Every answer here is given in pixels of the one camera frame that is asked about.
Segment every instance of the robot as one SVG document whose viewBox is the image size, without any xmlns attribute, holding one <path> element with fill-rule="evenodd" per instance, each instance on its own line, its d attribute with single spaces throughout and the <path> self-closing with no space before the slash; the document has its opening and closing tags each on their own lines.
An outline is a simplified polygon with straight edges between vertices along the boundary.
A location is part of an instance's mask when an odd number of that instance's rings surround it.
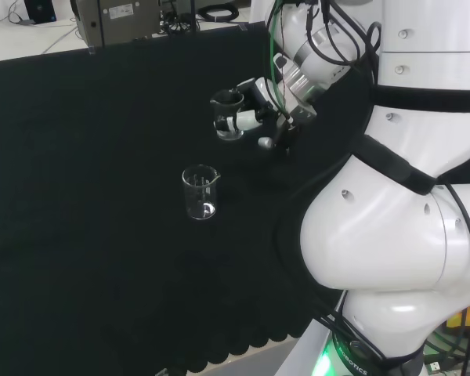
<svg viewBox="0 0 470 376">
<path fill-rule="evenodd" d="M 353 19 L 367 6 L 348 3 Z M 224 92 L 237 100 L 223 102 L 222 93 L 211 100 L 220 137 L 240 138 L 277 114 L 276 135 L 259 144 L 271 150 L 284 141 L 287 147 L 289 135 L 316 116 L 311 100 L 352 69 L 314 53 L 306 35 L 311 4 L 284 4 L 274 20 L 282 31 L 275 40 L 285 56 L 276 55 L 274 63 L 282 73 L 278 90 L 287 93 L 287 117 L 271 100 L 278 94 L 271 82 L 252 79 Z M 470 0 L 382 5 L 381 19 L 368 20 L 383 27 L 371 119 L 358 148 L 309 206 L 302 256 L 320 284 L 348 291 L 342 315 L 382 352 L 383 373 L 418 375 L 426 374 L 425 339 L 470 306 L 470 232 L 452 194 L 470 217 L 470 185 L 438 184 L 470 159 Z M 322 12 L 313 18 L 313 43 L 341 60 Z M 348 31 L 363 55 L 363 41 L 341 13 L 330 12 L 337 20 L 328 25 L 336 48 L 347 60 L 356 58 Z M 368 23 L 358 26 L 365 31 Z M 376 374 L 359 365 L 366 359 L 353 343 L 335 347 L 349 373 Z"/>
</svg>

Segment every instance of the black tablecloth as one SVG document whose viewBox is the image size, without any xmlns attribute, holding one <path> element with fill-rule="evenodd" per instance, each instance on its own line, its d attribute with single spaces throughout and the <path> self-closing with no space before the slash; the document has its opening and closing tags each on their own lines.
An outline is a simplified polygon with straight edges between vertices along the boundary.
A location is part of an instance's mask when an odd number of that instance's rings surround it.
<svg viewBox="0 0 470 376">
<path fill-rule="evenodd" d="M 0 375 L 199 371 L 304 331 L 270 232 L 346 152 L 367 89 L 353 74 L 330 90 L 288 157 L 257 147 L 269 125 L 224 143 L 208 99 L 262 74 L 265 41 L 250 27 L 0 63 Z M 203 222 L 180 178 L 197 163 L 222 174 Z M 281 226 L 296 254 L 314 194 Z"/>
</svg>

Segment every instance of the white desk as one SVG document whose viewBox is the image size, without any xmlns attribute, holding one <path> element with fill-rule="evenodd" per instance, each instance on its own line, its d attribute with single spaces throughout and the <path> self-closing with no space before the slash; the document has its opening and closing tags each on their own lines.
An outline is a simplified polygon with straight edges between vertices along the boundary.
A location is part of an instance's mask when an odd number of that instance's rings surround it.
<svg viewBox="0 0 470 376">
<path fill-rule="evenodd" d="M 248 22 L 250 12 L 250 8 L 240 9 L 240 16 L 235 21 Z M 70 21 L 69 17 L 66 20 L 46 23 L 39 26 L 20 26 L 10 23 L 8 20 L 3 20 L 0 22 L 0 61 L 40 55 L 59 37 L 76 26 L 76 23 Z M 200 22 L 200 26 L 201 30 L 210 30 L 219 27 L 234 27 L 236 25 L 229 23 Z M 70 51 L 73 49 L 87 49 L 87 45 L 83 40 L 77 37 L 75 31 L 63 38 L 62 41 L 56 43 L 47 53 Z"/>
</svg>

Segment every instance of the yellow object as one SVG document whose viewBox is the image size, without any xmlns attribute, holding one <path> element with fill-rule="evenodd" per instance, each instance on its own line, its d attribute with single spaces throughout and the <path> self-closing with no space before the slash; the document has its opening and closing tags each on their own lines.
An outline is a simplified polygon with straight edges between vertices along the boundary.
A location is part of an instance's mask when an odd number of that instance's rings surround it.
<svg viewBox="0 0 470 376">
<path fill-rule="evenodd" d="M 458 314 L 452 316 L 447 322 L 446 322 L 446 329 L 450 330 L 459 330 L 461 325 L 461 312 Z M 465 319 L 465 326 L 470 327 L 470 307 L 467 309 L 467 316 Z"/>
</svg>

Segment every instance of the green cable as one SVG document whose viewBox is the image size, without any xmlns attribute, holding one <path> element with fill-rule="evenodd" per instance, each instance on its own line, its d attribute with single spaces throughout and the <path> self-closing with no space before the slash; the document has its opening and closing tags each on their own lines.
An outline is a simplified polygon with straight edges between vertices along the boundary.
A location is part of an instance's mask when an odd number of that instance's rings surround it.
<svg viewBox="0 0 470 376">
<path fill-rule="evenodd" d="M 280 90 L 277 85 L 277 79 L 275 78 L 275 64 L 273 63 L 273 48 L 274 48 L 274 37 L 275 37 L 275 28 L 277 26 L 277 20 L 275 19 L 275 15 L 277 15 L 277 9 L 280 8 L 280 4 L 282 0 L 276 0 L 277 7 L 275 8 L 275 13 L 272 15 L 273 22 L 272 22 L 272 31 L 270 33 L 269 39 L 269 69 L 272 76 L 272 83 L 273 83 L 273 91 L 275 92 L 275 96 L 277 97 L 277 102 L 279 103 L 280 112 L 282 114 L 286 114 L 287 111 L 285 110 L 285 105 L 283 103 L 282 97 L 280 96 Z"/>
</svg>

